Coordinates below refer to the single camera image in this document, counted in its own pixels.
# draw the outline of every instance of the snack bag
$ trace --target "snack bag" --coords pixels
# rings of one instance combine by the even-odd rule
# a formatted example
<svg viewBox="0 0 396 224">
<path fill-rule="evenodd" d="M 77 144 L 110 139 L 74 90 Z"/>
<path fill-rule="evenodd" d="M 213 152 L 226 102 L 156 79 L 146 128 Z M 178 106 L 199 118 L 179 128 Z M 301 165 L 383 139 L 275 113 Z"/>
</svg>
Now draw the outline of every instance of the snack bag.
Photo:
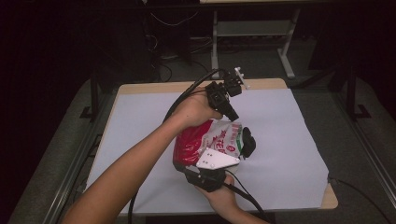
<svg viewBox="0 0 396 224">
<path fill-rule="evenodd" d="M 241 123 L 210 119 L 177 136 L 173 160 L 184 166 L 195 165 L 207 147 L 238 158 L 243 146 Z"/>
</svg>

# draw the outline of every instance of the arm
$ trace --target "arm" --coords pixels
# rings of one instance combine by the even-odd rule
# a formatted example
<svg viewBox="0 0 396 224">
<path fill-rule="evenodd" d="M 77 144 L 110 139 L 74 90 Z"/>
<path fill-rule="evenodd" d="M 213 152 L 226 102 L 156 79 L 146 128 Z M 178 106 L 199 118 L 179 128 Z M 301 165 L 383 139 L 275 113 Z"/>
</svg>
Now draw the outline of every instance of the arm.
<svg viewBox="0 0 396 224">
<path fill-rule="evenodd" d="M 131 147 L 84 192 L 63 223 L 110 223 L 137 193 L 170 142 L 185 128 L 221 114 L 208 106 L 204 92 L 183 101 L 173 115 L 149 136 Z"/>
<path fill-rule="evenodd" d="M 226 184 L 233 185 L 233 177 L 227 175 L 224 182 Z M 207 192 L 204 189 L 196 187 L 201 193 L 203 193 L 209 200 L 210 206 L 223 218 L 233 224 L 265 224 L 268 223 L 258 217 L 251 215 L 239 208 L 236 203 L 235 194 L 226 187 L 215 190 L 213 192 Z"/>
</svg>

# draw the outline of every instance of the black cable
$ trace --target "black cable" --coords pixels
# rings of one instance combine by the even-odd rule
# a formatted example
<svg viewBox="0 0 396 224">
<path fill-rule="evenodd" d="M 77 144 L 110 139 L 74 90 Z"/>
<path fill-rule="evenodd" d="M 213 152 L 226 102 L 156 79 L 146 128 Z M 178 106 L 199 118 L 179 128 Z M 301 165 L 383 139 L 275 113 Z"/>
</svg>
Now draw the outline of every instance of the black cable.
<svg viewBox="0 0 396 224">
<path fill-rule="evenodd" d="M 232 172 L 225 170 L 227 173 L 231 174 L 236 181 L 239 183 L 239 185 L 242 187 L 242 189 L 245 191 L 242 191 L 241 189 L 237 188 L 234 185 L 229 185 L 226 183 L 223 183 L 223 186 L 225 186 L 226 188 L 232 190 L 233 192 L 239 194 L 241 197 L 243 197 L 244 199 L 250 201 L 251 203 L 253 203 L 253 205 L 257 208 L 257 210 L 259 211 L 260 215 L 262 216 L 262 220 L 266 221 L 266 222 L 270 222 L 270 218 L 265 214 L 264 210 L 262 209 L 262 207 L 260 206 L 260 204 L 256 201 L 256 199 L 253 198 L 253 196 L 251 196 L 251 194 L 245 189 L 245 187 L 242 185 L 241 181 L 239 181 L 239 179 L 236 177 L 236 175 L 234 175 Z"/>
<path fill-rule="evenodd" d="M 207 73 L 209 72 L 209 70 L 207 70 L 207 68 L 206 68 L 203 64 L 198 63 L 198 62 L 193 61 L 193 60 L 191 60 L 191 62 L 192 62 L 192 63 L 196 63 L 196 64 L 200 65 L 201 67 L 203 67 Z"/>
<path fill-rule="evenodd" d="M 132 210 L 134 209 L 134 201 L 136 200 L 137 193 L 132 197 L 131 201 L 129 202 L 128 208 L 128 224 L 132 224 Z"/>
<path fill-rule="evenodd" d="M 229 173 L 230 175 L 232 175 L 233 178 L 236 179 L 236 181 L 237 181 L 237 182 L 239 183 L 239 185 L 242 187 L 242 189 L 244 189 L 244 191 L 245 191 L 248 195 L 250 195 L 250 193 L 248 192 L 248 190 L 245 189 L 245 187 L 242 185 L 241 181 L 239 181 L 238 177 L 236 177 L 236 175 L 233 174 L 233 172 L 231 172 L 231 171 L 229 171 L 229 170 L 225 170 L 225 172 L 227 172 L 227 173 Z"/>
<path fill-rule="evenodd" d="M 385 213 L 384 213 L 384 212 L 379 208 L 379 206 L 376 205 L 376 204 L 374 203 L 374 201 L 373 201 L 372 199 L 370 199 L 370 197 L 367 196 L 367 194 L 365 194 L 363 191 L 361 191 L 360 189 L 356 188 L 355 186 L 353 186 L 353 185 L 347 183 L 347 182 L 344 181 L 344 180 L 340 180 L 340 179 L 337 179 L 337 178 L 334 178 L 334 177 L 331 177 L 331 176 L 329 176 L 329 179 L 330 179 L 330 180 L 335 180 L 336 182 L 340 182 L 340 183 L 342 183 L 342 184 L 345 184 L 345 185 L 347 185 L 348 187 L 350 187 L 350 188 L 356 190 L 361 196 L 363 196 L 363 198 L 365 198 L 367 201 L 369 201 L 370 204 L 372 204 L 372 205 L 375 207 L 375 209 L 376 209 L 376 210 L 381 214 L 381 216 L 388 222 L 388 224 L 391 224 L 390 219 L 385 215 Z"/>
<path fill-rule="evenodd" d="M 162 64 L 162 63 L 160 63 L 159 66 L 162 66 L 162 67 L 168 69 L 168 71 L 170 73 L 169 78 L 167 78 L 166 80 L 163 80 L 163 78 L 161 77 L 161 73 L 159 72 L 160 81 L 161 82 L 168 82 L 172 78 L 172 75 L 173 75 L 172 69 L 170 67 L 166 66 L 165 64 Z"/>
</svg>

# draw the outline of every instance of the black object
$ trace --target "black object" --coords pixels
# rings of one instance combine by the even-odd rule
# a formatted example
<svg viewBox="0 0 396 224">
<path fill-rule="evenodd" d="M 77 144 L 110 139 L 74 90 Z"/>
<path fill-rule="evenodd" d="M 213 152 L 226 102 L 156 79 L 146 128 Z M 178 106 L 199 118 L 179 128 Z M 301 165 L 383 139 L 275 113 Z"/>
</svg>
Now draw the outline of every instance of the black object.
<svg viewBox="0 0 396 224">
<path fill-rule="evenodd" d="M 208 86 L 206 86 L 205 89 L 207 90 L 207 100 L 210 107 L 219 111 L 220 114 L 225 115 L 228 119 L 230 119 L 230 121 L 239 119 L 239 116 L 230 105 L 227 90 L 224 88 L 222 83 L 218 84 L 213 81 Z"/>
<path fill-rule="evenodd" d="M 200 169 L 200 173 L 195 173 L 189 169 L 184 170 L 184 175 L 186 175 L 187 181 L 194 186 L 206 190 L 207 192 L 213 192 L 219 188 L 224 183 L 226 174 L 225 170 L 205 170 Z"/>
<path fill-rule="evenodd" d="M 242 147 L 241 154 L 248 158 L 254 149 L 256 149 L 256 141 L 251 136 L 250 129 L 247 127 L 242 130 L 242 141 L 244 142 L 244 146 Z"/>
<path fill-rule="evenodd" d="M 237 74 L 227 73 L 223 77 L 224 83 L 217 83 L 213 81 L 205 87 L 207 91 L 207 100 L 210 107 L 218 110 L 221 114 L 225 115 L 230 121 L 239 118 L 233 107 L 230 105 L 228 96 L 235 96 L 242 93 L 242 80 Z"/>
</svg>

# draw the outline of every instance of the electrical cord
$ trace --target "electrical cord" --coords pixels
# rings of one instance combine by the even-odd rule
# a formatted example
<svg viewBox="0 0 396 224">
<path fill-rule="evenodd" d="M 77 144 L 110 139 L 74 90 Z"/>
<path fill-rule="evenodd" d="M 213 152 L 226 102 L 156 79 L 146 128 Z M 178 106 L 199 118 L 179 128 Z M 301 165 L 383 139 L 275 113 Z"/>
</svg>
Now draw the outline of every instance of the electrical cord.
<svg viewBox="0 0 396 224">
<path fill-rule="evenodd" d="M 245 189 L 245 187 L 242 185 L 241 181 L 239 181 L 238 177 L 236 177 L 235 174 L 233 174 L 232 172 L 225 170 L 227 173 L 231 174 L 233 176 L 234 179 L 236 179 L 236 181 L 239 183 L 239 185 L 241 186 L 241 188 L 245 191 L 242 191 L 241 189 L 237 188 L 234 185 L 229 185 L 226 183 L 223 183 L 223 186 L 225 186 L 226 188 L 232 190 L 233 192 L 239 194 L 241 197 L 243 197 L 244 199 L 250 201 L 251 203 L 253 203 L 253 205 L 257 208 L 257 210 L 259 211 L 260 215 L 262 216 L 262 220 L 266 221 L 266 222 L 270 222 L 270 219 L 267 215 L 265 215 L 264 210 L 262 209 L 262 207 L 260 206 L 260 204 L 256 201 L 256 199 L 253 198 L 253 196 L 251 196 L 251 194 Z"/>
<path fill-rule="evenodd" d="M 150 15 L 151 15 L 153 18 L 155 18 L 155 20 L 159 21 L 160 23 L 162 23 L 162 24 L 164 24 L 164 25 L 167 25 L 167 26 L 179 26 L 181 23 L 183 23 L 183 22 L 185 22 L 185 21 L 189 21 L 189 20 L 191 20 L 192 18 L 194 18 L 196 15 L 198 15 L 198 12 L 195 12 L 192 16 L 190 16 L 190 17 L 188 17 L 187 19 L 185 19 L 185 20 L 183 20 L 183 21 L 180 21 L 180 22 L 178 22 L 178 23 L 167 23 L 167 22 L 165 22 L 165 21 L 162 21 L 162 20 L 158 19 L 158 17 L 156 17 L 154 14 L 152 14 L 152 12 L 150 13 Z"/>
<path fill-rule="evenodd" d="M 344 185 L 346 185 L 346 186 L 348 186 L 348 187 L 350 187 L 350 188 L 356 190 L 361 196 L 363 196 L 363 198 L 365 198 L 367 201 L 369 201 L 370 204 L 372 204 L 372 205 L 375 207 L 375 209 L 381 214 L 381 216 L 387 221 L 388 224 L 391 224 L 391 223 L 392 223 L 392 222 L 390 221 L 390 219 L 385 215 L 385 213 L 379 208 L 379 206 L 376 205 L 376 204 L 374 203 L 374 201 L 373 201 L 372 199 L 370 199 L 370 197 L 367 196 L 367 194 L 365 194 L 363 191 L 361 191 L 360 189 L 356 188 L 355 186 L 353 186 L 353 185 L 347 183 L 347 182 L 344 181 L 344 180 L 340 180 L 340 179 L 337 179 L 337 178 L 334 178 L 334 177 L 331 177 L 331 176 L 329 176 L 329 180 L 334 180 L 335 182 L 342 183 L 342 184 L 344 184 Z"/>
</svg>

